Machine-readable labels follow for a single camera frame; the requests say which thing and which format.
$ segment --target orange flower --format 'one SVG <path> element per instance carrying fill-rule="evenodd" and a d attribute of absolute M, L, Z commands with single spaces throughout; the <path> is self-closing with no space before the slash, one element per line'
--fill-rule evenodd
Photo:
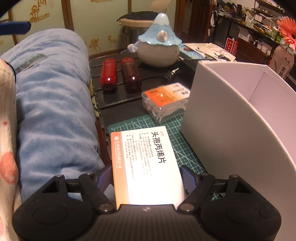
<path fill-rule="evenodd" d="M 283 17 L 277 21 L 280 33 L 284 36 L 286 44 L 290 44 L 292 49 L 296 49 L 296 22 L 289 17 Z"/>

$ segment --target gold horse pattern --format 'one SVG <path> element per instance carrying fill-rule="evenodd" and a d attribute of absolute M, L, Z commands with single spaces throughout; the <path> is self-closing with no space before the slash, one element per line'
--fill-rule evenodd
<path fill-rule="evenodd" d="M 115 46 L 116 39 L 113 39 L 111 35 L 108 36 L 109 47 Z"/>
<path fill-rule="evenodd" d="M 89 48 L 91 49 L 91 51 L 100 51 L 101 48 L 99 46 L 99 38 L 93 38 L 91 39 L 91 42 L 89 44 Z"/>

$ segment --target clear plastic container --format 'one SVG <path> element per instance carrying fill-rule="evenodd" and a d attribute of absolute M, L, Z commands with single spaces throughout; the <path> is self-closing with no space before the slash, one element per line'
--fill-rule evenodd
<path fill-rule="evenodd" d="M 174 114 L 185 111 L 190 90 L 174 83 L 142 92 L 143 107 L 158 122 L 169 119 Z"/>

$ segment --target jar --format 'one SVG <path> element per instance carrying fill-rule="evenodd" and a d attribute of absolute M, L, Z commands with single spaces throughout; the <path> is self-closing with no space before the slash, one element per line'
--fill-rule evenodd
<path fill-rule="evenodd" d="M 181 43 L 170 27 L 167 15 L 160 13 L 151 27 L 139 36 L 138 57 L 150 66 L 167 67 L 178 60 Z"/>
<path fill-rule="evenodd" d="M 269 67 L 285 79 L 294 65 L 293 50 L 289 45 L 279 45 L 272 56 Z"/>

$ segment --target white box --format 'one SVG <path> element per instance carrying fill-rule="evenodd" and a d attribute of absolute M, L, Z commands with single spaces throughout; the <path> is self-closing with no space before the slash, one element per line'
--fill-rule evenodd
<path fill-rule="evenodd" d="M 199 61 L 181 132 L 216 178 L 238 174 L 296 235 L 296 93 L 266 65 Z"/>
<path fill-rule="evenodd" d="M 239 38 L 250 42 L 250 33 L 248 32 L 248 30 L 246 30 L 245 28 L 241 28 L 239 26 L 237 26 L 239 28 Z"/>

